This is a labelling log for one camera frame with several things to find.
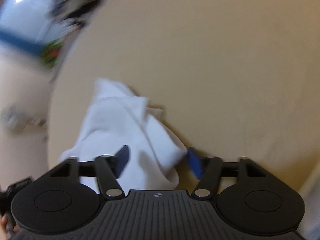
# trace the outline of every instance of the white towel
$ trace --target white towel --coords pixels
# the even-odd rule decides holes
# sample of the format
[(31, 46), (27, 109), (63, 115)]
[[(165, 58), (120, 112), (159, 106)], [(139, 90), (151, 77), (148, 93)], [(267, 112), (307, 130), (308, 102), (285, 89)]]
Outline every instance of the white towel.
[(315, 165), (308, 179), (299, 190), (306, 212), (298, 232), (308, 240), (320, 239), (320, 162)]
[[(75, 156), (92, 161), (100, 155), (114, 155), (123, 146), (130, 148), (130, 160), (118, 182), (127, 194), (130, 189), (174, 189), (179, 176), (174, 168), (186, 154), (185, 146), (147, 108), (148, 98), (135, 96), (120, 82), (97, 79), (96, 94), (75, 146), (59, 158)], [(99, 193), (95, 178), (81, 183)]]

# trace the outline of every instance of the silver screw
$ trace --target silver screw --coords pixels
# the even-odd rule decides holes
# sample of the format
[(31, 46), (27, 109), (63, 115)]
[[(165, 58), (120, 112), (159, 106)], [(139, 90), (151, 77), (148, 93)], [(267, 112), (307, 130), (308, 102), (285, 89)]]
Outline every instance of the silver screw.
[(107, 195), (109, 197), (119, 197), (122, 194), (122, 191), (117, 188), (112, 188), (107, 190)]
[(210, 191), (204, 188), (197, 189), (195, 195), (198, 197), (207, 197), (210, 195)]

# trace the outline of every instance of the blurry object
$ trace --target blurry object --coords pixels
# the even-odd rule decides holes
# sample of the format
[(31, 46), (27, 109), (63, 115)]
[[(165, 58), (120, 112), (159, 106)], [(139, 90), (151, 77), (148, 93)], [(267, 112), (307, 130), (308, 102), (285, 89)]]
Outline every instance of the blurry object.
[(50, 82), (54, 82), (59, 75), (60, 69), (62, 67), (62, 64), (66, 57), (68, 56), (68, 53), (70, 52), (72, 45), (74, 44), (75, 40), (77, 39), (80, 31), (81, 31), (82, 26), (76, 25), (74, 28), (68, 32), (64, 36), (64, 42), (63, 46), (61, 48), (61, 52), (59, 54), (59, 57), (57, 58), (54, 68), (52, 70), (52, 77), (50, 79)]
[(50, 12), (55, 21), (68, 21), (68, 25), (84, 26), (88, 14), (92, 12), (101, 0), (54, 0)]
[(46, 127), (47, 121), (42, 118), (31, 117), (16, 109), (16, 106), (3, 108), (0, 120), (4, 128), (13, 133), (21, 133), (27, 125)]
[(63, 46), (63, 40), (58, 39), (46, 44), (42, 50), (41, 58), (44, 65), (53, 67)]

